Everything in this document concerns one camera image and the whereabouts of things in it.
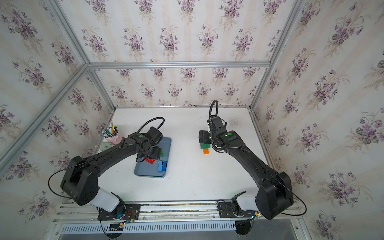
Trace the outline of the long dark green lego brick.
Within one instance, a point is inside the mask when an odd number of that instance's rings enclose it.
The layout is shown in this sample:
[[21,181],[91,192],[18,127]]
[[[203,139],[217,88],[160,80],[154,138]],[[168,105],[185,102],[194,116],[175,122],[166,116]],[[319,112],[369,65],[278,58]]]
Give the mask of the long dark green lego brick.
[[200,144],[201,149],[209,149],[211,147],[210,144]]

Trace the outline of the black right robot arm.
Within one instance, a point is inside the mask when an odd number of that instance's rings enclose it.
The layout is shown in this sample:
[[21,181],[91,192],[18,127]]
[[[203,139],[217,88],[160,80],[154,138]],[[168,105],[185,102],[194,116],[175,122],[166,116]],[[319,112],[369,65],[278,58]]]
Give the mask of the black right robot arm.
[[278,173],[254,154],[235,131],[227,131],[223,120],[210,115],[208,131],[199,132],[199,143],[212,145],[218,153],[227,153],[240,163],[258,187],[255,204],[268,220],[283,213],[294,203],[291,179]]

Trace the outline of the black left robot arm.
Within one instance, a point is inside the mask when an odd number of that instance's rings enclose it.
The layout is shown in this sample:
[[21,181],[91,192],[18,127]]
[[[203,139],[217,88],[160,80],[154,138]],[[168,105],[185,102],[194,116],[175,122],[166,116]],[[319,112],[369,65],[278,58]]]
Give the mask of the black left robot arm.
[[73,158],[65,171],[61,189],[79,206],[90,204],[113,212],[123,205],[123,201],[111,192],[99,187],[98,178],[120,161],[136,155],[140,158],[158,160],[163,139],[159,129],[151,127],[146,133],[133,133],[122,138],[117,145],[98,154]]

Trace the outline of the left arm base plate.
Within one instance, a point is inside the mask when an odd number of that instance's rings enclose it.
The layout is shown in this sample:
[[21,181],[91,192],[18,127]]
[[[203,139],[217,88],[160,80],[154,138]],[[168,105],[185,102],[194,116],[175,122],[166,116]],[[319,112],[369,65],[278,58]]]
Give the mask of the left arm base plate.
[[116,210],[107,212],[104,209],[99,210],[98,221],[126,221],[132,223],[139,219],[141,204],[118,205]]

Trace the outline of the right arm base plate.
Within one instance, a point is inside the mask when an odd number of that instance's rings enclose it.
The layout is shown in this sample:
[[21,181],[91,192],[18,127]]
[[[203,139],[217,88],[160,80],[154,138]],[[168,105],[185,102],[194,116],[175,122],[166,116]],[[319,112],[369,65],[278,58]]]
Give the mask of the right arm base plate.
[[242,210],[238,204],[233,202],[228,202],[224,200],[218,200],[216,202],[216,207],[219,211],[220,219],[229,219],[229,218],[252,218],[258,216],[257,211],[252,210]]

